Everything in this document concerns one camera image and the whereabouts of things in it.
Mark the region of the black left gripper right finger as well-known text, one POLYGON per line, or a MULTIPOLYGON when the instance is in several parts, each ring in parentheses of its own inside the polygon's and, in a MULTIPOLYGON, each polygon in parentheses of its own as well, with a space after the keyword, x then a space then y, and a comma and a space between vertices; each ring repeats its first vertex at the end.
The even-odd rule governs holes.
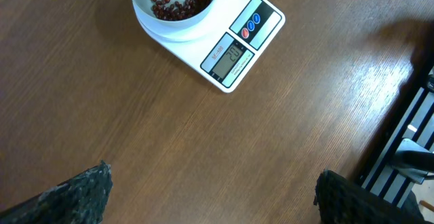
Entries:
POLYGON ((331 170, 324 170, 317 179, 314 205, 319 208, 321 222, 325 224, 427 223, 331 170))

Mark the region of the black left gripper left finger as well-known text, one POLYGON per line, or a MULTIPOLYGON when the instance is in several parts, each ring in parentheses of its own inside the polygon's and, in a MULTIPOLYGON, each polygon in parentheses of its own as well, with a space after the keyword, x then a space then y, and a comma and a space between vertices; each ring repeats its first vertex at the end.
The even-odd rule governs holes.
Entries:
POLYGON ((101 161, 97 166, 2 211, 1 222, 99 224, 112 187, 111 166, 101 161))

